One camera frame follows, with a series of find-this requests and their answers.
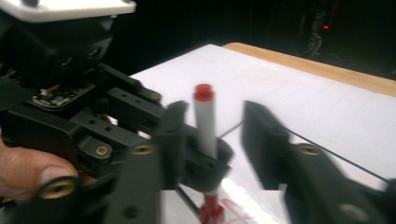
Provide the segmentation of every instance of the white marker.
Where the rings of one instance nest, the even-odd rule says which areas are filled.
[[[218,157],[217,138],[215,135],[214,92],[208,84],[195,87],[194,105],[198,130],[198,150],[213,159]],[[219,205],[218,191],[204,192],[204,204],[200,208],[203,224],[224,224],[224,208]]]
[[[214,92],[208,84],[195,87],[195,120],[198,129],[198,149],[213,159],[218,157],[215,135]]]

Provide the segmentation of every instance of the black plastic part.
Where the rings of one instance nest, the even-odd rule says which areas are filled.
[[[152,143],[126,151],[103,223],[159,223],[163,187],[162,148]]]
[[[112,39],[94,19],[18,21],[11,31],[9,65],[41,89],[73,80],[94,68]]]
[[[370,189],[360,183],[353,182],[354,187],[369,199],[387,219],[388,223],[396,223],[396,179],[391,179],[385,191]]]
[[[70,121],[83,127],[92,136],[102,138],[109,143],[115,150],[123,150],[137,144],[146,142],[147,139],[136,133],[122,129],[117,125],[96,117],[91,111],[85,109],[79,111]]]
[[[185,102],[175,102],[166,108],[162,122],[151,140],[162,146],[164,189],[175,189],[182,175],[185,162],[186,128]]]
[[[9,53],[9,33],[12,27],[12,23],[6,18],[2,17],[3,12],[0,11],[0,77],[5,73],[5,62],[7,61],[7,54]]]
[[[56,184],[60,185],[57,188],[50,189],[52,186],[56,186]],[[78,202],[81,195],[82,188],[78,179],[74,177],[60,177],[43,186],[29,202],[25,203],[12,216],[8,223],[71,223],[70,221],[75,219],[79,214],[81,207]]]
[[[89,136],[83,128],[66,119],[53,116],[26,105],[8,111],[13,139],[21,146],[38,148],[72,162],[78,169],[92,176],[102,175],[101,166],[110,163],[112,146]],[[96,153],[105,147],[105,154]]]
[[[38,93],[38,89],[26,87],[18,75],[6,73],[0,77],[0,113],[6,112],[12,106],[29,101]]]
[[[146,89],[140,81],[128,77],[124,73],[104,63],[99,63],[97,68],[99,71],[111,74],[112,79],[110,83],[107,83],[107,86],[113,85],[119,87],[155,105],[160,105],[162,99],[161,95],[156,91]]]
[[[106,97],[109,99],[111,117],[118,118],[125,128],[144,133],[152,133],[164,112],[162,107],[119,88],[108,91]]]
[[[283,153],[289,147],[289,133],[263,105],[245,102],[242,143],[265,189],[284,183]]]
[[[186,161],[180,183],[201,192],[208,192],[218,187],[230,170],[227,163],[233,156],[233,151],[218,138],[218,159],[215,160],[199,152],[197,146],[197,130],[187,126]]]
[[[286,130],[262,105],[246,102],[242,139],[265,188],[287,184],[286,204],[293,224],[387,223],[324,151],[291,145]]]

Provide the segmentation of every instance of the white table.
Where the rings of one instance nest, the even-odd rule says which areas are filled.
[[[359,83],[353,86],[211,45],[152,67],[134,78],[160,92],[163,105],[179,100],[188,102],[186,121],[192,126],[195,125],[194,86],[200,83],[213,86],[217,135],[227,133],[223,139],[235,151],[231,162],[233,170],[220,188],[227,223],[288,223],[282,192],[260,189],[241,147],[238,124],[245,100],[266,105],[289,129],[368,171],[385,178],[396,177],[396,138],[393,136],[396,98],[364,86],[356,87]],[[304,142],[298,137],[292,141]],[[354,180],[376,189],[385,184],[345,161],[332,158]],[[197,204],[202,202],[201,194],[186,191]],[[179,214],[170,212],[167,216]],[[184,223],[197,221],[184,220]]]

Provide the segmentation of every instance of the screw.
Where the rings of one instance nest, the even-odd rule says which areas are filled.
[[[158,93],[152,93],[151,95],[151,98],[153,98],[153,99],[158,99],[159,97],[160,97],[160,95],[158,94]]]
[[[40,192],[42,199],[58,199],[71,194],[76,189],[76,184],[71,180],[62,180],[46,186]]]
[[[99,147],[96,149],[96,154],[101,156],[105,155],[107,152],[108,152],[107,147]]]
[[[308,156],[318,156],[320,155],[320,150],[312,146],[303,146],[300,151]]]
[[[153,151],[154,151],[154,147],[152,146],[140,146],[140,147],[135,147],[132,150],[132,153],[135,155],[142,156],[142,155],[150,154]]]

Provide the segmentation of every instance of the white surface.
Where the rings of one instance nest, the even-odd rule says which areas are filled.
[[[396,177],[396,99],[324,77],[205,46],[134,75],[163,95],[163,104],[191,104],[195,85],[216,90],[217,136],[242,120],[243,101],[266,105],[285,126],[301,136],[382,175]],[[193,110],[186,116],[195,126]],[[240,142],[240,128],[223,138],[234,150],[233,169],[222,181],[219,201],[226,224],[290,223],[282,191],[264,191]],[[304,140],[293,136],[293,143]],[[330,156],[349,178],[375,189],[385,183],[345,161]],[[201,193],[183,188],[200,206]]]
[[[21,21],[64,21],[134,12],[136,3],[122,0],[40,0],[28,7],[22,0],[0,0],[0,8]]]
[[[199,224],[199,219],[174,190],[161,191],[162,224]]]
[[[191,104],[193,87],[216,90],[217,135],[242,119],[243,101],[268,106],[294,132],[384,177],[396,176],[396,98],[205,46],[134,75],[163,95]],[[187,122],[195,126],[191,109]]]

